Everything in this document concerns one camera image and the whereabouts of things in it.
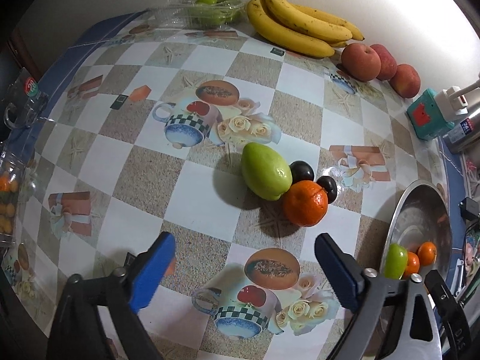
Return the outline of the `orange with sticker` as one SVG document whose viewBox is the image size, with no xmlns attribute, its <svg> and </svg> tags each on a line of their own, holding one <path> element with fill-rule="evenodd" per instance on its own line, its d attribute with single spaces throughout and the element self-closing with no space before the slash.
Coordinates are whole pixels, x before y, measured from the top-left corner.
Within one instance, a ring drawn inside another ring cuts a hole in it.
<svg viewBox="0 0 480 360">
<path fill-rule="evenodd" d="M 420 270 L 420 267 L 420 259 L 418 256 L 414 252 L 408 251 L 407 265 L 403 271 L 402 278 L 407 279 L 412 274 L 417 274 Z"/>
</svg>

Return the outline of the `orange tangerine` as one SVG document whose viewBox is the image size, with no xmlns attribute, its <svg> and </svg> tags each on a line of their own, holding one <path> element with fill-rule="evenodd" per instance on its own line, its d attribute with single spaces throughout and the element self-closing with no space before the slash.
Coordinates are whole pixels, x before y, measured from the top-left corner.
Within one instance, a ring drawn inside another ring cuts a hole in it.
<svg viewBox="0 0 480 360">
<path fill-rule="evenodd" d="M 283 215 L 299 227 L 317 225 L 326 215 L 328 205 L 325 189 L 311 180 L 293 184 L 282 197 Z"/>
<path fill-rule="evenodd" d="M 437 247 L 431 241 L 422 243 L 416 251 L 419 263 L 422 267 L 428 267 L 435 263 L 437 258 Z"/>
</svg>

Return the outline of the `dark plum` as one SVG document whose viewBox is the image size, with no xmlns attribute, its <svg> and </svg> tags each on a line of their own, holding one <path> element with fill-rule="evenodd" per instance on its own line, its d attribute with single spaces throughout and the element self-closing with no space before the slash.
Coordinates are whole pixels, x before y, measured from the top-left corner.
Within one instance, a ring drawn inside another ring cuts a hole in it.
<svg viewBox="0 0 480 360">
<path fill-rule="evenodd" d="M 329 175 L 322 175 L 317 179 L 316 183 L 324 189 L 328 203 L 332 204 L 338 195 L 338 188 L 335 179 Z"/>
<path fill-rule="evenodd" d="M 300 181 L 304 180 L 314 180 L 314 171 L 312 167 L 302 160 L 292 162 L 289 165 L 289 169 L 292 174 L 293 184 L 299 183 Z"/>
</svg>

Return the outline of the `large steel plate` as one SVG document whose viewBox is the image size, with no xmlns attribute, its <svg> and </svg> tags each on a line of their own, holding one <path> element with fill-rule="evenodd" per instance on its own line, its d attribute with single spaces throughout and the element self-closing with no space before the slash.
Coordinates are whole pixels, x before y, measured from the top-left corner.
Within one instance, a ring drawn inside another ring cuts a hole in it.
<svg viewBox="0 0 480 360">
<path fill-rule="evenodd" d="M 390 244 L 395 243 L 415 252 L 425 242 L 435 244 L 437 257 L 433 264 L 422 267 L 419 274 L 426 276 L 435 269 L 446 279 L 452 256 L 452 231 L 447 204 L 432 183 L 416 180 L 405 189 L 394 210 L 380 270 L 384 270 Z"/>
</svg>

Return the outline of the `checkered printed tablecloth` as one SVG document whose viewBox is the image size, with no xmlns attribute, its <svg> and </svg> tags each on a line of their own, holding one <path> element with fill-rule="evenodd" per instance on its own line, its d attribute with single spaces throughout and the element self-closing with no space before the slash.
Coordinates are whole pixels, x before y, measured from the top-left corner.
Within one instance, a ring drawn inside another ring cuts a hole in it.
<svg viewBox="0 0 480 360">
<path fill-rule="evenodd" d="M 209 36 L 157 28 L 146 14 L 92 27 L 40 80 L 47 121 L 10 143 L 26 168 L 12 177 L 18 202 L 1 205 L 1 230 L 15 235 L 5 275 L 28 321 L 48 336 L 70 275 L 109 274 L 165 230 L 177 240 L 176 272 L 140 316 L 168 359 L 325 359 L 349 314 L 320 308 L 332 291 L 314 262 L 315 237 L 329 233 L 379 264 L 412 182 L 433 183 L 448 206 L 464 190 L 459 159 L 415 136 L 389 85 L 336 65 L 249 29 Z M 321 222 L 295 228 L 279 202 L 247 188 L 240 156 L 252 141 L 335 178 L 338 198 Z M 191 295 L 269 247 L 301 269 L 279 295 L 285 331 L 230 339 Z"/>
</svg>

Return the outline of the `clear box of kumquats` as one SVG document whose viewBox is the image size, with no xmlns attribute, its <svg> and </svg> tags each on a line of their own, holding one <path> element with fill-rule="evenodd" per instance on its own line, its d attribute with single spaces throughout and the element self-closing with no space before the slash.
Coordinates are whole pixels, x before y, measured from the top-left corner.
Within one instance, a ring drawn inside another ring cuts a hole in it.
<svg viewBox="0 0 480 360">
<path fill-rule="evenodd" d="M 5 150 L 1 153 L 1 248 L 8 248 L 14 242 L 16 214 L 24 172 L 25 165 L 16 155 Z"/>
</svg>

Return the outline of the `teal box with red crab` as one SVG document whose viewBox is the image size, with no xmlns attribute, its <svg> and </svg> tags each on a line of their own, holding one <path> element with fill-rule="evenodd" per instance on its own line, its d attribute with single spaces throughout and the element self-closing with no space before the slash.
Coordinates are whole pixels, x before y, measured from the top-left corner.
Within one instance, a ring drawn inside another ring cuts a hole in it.
<svg viewBox="0 0 480 360">
<path fill-rule="evenodd" d="M 437 93 L 427 88 L 407 109 L 416 136 L 431 141 L 454 128 L 452 121 L 446 121 L 434 97 Z"/>
</svg>

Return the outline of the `stainless steel kettle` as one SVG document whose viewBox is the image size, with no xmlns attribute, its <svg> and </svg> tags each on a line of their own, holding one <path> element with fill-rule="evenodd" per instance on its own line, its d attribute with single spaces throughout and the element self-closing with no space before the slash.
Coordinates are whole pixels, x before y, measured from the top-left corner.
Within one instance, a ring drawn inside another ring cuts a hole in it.
<svg viewBox="0 0 480 360">
<path fill-rule="evenodd" d="M 458 154 L 479 139 L 479 114 L 471 115 L 459 122 L 443 136 L 451 153 Z"/>
</svg>

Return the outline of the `white power adapter lamp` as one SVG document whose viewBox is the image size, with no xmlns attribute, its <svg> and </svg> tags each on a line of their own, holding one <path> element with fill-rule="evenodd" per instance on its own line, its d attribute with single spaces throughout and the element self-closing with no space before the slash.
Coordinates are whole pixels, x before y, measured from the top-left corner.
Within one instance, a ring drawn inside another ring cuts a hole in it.
<svg viewBox="0 0 480 360">
<path fill-rule="evenodd" d="M 446 122 L 454 122 L 461 116 L 468 114 L 469 104 L 465 95 L 478 89 L 479 85 L 480 80 L 476 80 L 465 88 L 452 86 L 448 89 L 443 89 L 434 96 L 434 101 Z"/>
</svg>

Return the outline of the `far red apple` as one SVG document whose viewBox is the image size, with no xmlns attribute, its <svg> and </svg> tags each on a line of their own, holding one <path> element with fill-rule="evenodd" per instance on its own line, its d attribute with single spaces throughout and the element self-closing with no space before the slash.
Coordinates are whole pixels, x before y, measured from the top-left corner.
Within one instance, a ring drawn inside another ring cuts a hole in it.
<svg viewBox="0 0 480 360">
<path fill-rule="evenodd" d="M 413 66 L 401 63 L 389 84 L 402 98 L 414 98 L 420 91 L 421 78 Z"/>
</svg>

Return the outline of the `red apple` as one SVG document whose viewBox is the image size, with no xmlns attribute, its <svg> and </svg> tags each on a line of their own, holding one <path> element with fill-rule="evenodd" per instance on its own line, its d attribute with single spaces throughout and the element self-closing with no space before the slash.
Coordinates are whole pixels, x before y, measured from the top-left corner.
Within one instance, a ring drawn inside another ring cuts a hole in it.
<svg viewBox="0 0 480 360">
<path fill-rule="evenodd" d="M 341 63 L 352 77 L 363 82 L 375 79 L 382 66 L 377 52 L 361 43 L 346 46 L 341 53 Z"/>
<path fill-rule="evenodd" d="M 381 61 L 381 70 L 377 75 L 378 80 L 390 80 L 397 72 L 397 63 L 393 55 L 381 44 L 370 46 Z"/>
<path fill-rule="evenodd" d="M 414 98 L 420 91 L 421 78 L 413 66 L 401 63 L 389 84 L 402 98 Z"/>
</svg>

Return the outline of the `glass mug with sticker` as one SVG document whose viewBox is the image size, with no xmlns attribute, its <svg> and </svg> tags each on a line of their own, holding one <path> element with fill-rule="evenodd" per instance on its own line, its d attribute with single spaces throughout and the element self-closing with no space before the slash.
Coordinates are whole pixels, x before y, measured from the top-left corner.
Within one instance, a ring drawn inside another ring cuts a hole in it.
<svg viewBox="0 0 480 360">
<path fill-rule="evenodd" d="M 7 106 L 3 114 L 5 125 L 11 130 L 30 128 L 45 110 L 48 95 L 26 68 L 22 68 L 16 81 L 7 89 Z"/>
</svg>

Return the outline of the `front red apple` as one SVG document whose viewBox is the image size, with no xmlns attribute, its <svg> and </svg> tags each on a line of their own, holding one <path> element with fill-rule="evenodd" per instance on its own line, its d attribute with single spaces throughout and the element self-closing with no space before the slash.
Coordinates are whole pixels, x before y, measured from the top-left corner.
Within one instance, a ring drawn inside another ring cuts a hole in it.
<svg viewBox="0 0 480 360">
<path fill-rule="evenodd" d="M 377 52 L 361 43 L 346 46 L 341 53 L 341 63 L 352 77 L 363 82 L 375 79 L 382 66 Z"/>
</svg>

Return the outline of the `yellow banana bunch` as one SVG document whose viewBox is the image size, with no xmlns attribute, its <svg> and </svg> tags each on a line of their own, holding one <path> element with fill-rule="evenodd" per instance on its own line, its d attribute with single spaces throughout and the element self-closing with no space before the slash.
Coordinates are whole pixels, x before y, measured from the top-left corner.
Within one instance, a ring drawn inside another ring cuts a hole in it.
<svg viewBox="0 0 480 360">
<path fill-rule="evenodd" d="M 329 58 L 351 40 L 365 39 L 350 21 L 288 0 L 250 0 L 247 18 L 258 35 L 284 49 Z"/>
</svg>

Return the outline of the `clear box of green fruit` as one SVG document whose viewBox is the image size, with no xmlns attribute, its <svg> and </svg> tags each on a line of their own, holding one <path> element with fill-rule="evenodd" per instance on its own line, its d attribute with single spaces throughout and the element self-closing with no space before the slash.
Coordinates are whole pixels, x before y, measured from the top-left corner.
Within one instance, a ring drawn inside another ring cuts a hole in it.
<svg viewBox="0 0 480 360">
<path fill-rule="evenodd" d="M 246 0 L 168 0 L 151 12 L 160 28 L 222 29 L 243 17 L 245 5 Z"/>
</svg>

